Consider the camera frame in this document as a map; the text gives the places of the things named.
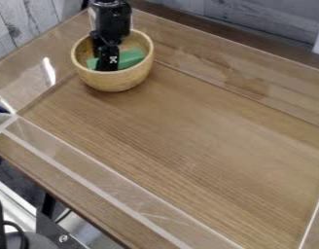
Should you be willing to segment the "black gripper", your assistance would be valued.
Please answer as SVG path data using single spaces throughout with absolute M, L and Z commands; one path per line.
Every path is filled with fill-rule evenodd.
M 90 32 L 97 48 L 97 71 L 116 71 L 120 40 L 129 35 L 132 8 L 125 0 L 93 0 L 94 29 Z

